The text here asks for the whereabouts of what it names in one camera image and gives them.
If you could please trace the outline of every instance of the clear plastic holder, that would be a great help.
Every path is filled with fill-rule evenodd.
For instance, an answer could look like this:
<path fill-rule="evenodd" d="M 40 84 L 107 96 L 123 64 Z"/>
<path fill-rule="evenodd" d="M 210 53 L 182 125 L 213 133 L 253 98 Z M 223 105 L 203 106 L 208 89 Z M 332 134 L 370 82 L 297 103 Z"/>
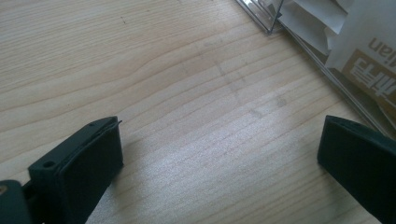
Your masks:
<path fill-rule="evenodd" d="M 247 14 L 268 34 L 282 30 L 277 20 L 283 0 L 236 0 Z"/>
<path fill-rule="evenodd" d="M 323 74 L 330 80 L 345 99 L 373 126 L 382 134 L 396 139 L 396 128 L 392 125 L 389 117 L 384 114 L 378 104 L 365 92 L 361 91 L 344 75 L 335 69 L 325 67 L 327 56 L 324 56 L 309 44 L 304 42 L 294 32 L 284 27 L 277 19 L 280 16 L 280 8 L 283 0 L 236 0 L 250 17 L 266 32 L 268 35 L 276 33 L 285 28 L 300 46 L 308 53 Z"/>

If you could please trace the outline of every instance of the black plastic object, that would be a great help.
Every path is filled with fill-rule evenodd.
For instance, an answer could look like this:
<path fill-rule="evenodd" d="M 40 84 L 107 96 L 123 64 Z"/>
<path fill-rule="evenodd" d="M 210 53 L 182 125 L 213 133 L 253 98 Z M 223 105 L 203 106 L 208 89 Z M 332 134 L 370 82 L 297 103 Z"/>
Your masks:
<path fill-rule="evenodd" d="M 18 181 L 0 181 L 0 223 L 33 223 Z"/>
<path fill-rule="evenodd" d="M 368 212 L 396 223 L 396 142 L 359 123 L 327 116 L 321 164 Z"/>
<path fill-rule="evenodd" d="M 122 166 L 117 117 L 84 126 L 29 167 L 22 191 L 32 223 L 85 223 Z"/>

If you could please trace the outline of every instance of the wood grain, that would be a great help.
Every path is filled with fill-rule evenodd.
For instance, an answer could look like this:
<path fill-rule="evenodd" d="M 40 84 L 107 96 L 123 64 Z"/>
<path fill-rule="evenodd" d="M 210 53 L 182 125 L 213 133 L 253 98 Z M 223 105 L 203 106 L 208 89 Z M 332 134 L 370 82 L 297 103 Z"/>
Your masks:
<path fill-rule="evenodd" d="M 88 223 L 377 223 L 316 155 L 362 120 L 235 1 L 0 2 L 0 179 L 117 115 L 125 167 Z"/>

